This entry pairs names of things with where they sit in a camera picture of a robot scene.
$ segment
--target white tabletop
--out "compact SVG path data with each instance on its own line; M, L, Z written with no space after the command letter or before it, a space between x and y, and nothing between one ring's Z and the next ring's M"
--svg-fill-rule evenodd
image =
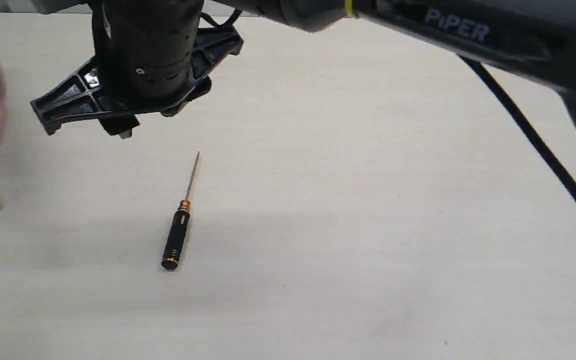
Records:
M0 359L576 359L576 205L459 59L357 20L238 29L178 116L48 136L28 102L93 54L89 16L0 14ZM558 97L494 73L576 177Z

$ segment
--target black screwdriver handle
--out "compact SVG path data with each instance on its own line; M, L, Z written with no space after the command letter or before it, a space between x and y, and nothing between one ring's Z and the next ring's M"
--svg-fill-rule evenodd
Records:
M184 248L186 240L186 231L190 221L190 202L182 201L179 210L174 213L166 248L161 260L161 266L167 271L173 271L179 266L181 251Z

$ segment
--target black plastic mount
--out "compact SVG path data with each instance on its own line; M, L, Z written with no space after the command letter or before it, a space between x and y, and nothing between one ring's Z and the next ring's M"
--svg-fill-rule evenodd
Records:
M57 87L30 101L32 109L48 135L64 123L98 119L110 135L130 136L139 125L136 115L160 112L171 117L186 104L210 92L209 74L228 56L238 55L243 39L231 25L197 29L188 82L170 99L156 104L131 102L113 91L99 75L97 56L93 56Z

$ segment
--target screwdriver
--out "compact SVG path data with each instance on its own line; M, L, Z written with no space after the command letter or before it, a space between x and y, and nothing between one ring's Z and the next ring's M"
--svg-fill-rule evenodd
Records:
M179 203L179 208L174 213L170 232L168 233L166 248L164 249L164 255L161 260L161 266L167 271L174 271L174 269L179 266L179 258L181 257L181 251L184 247L188 222L190 221L190 189L193 187L197 164L199 164L199 153L200 152L197 152L197 157L194 159L194 166L192 167L188 190L185 192L185 199Z

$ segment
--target robotic arm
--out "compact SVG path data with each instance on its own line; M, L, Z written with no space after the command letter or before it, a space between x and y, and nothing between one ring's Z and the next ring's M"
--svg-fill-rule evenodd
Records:
M78 0L33 0L49 14ZM576 126L576 0L219 0L318 32L366 19L550 87ZM138 114L173 116L211 89L243 40L231 23L198 29L204 0L87 0L94 56L32 107L48 134L98 119L130 137Z

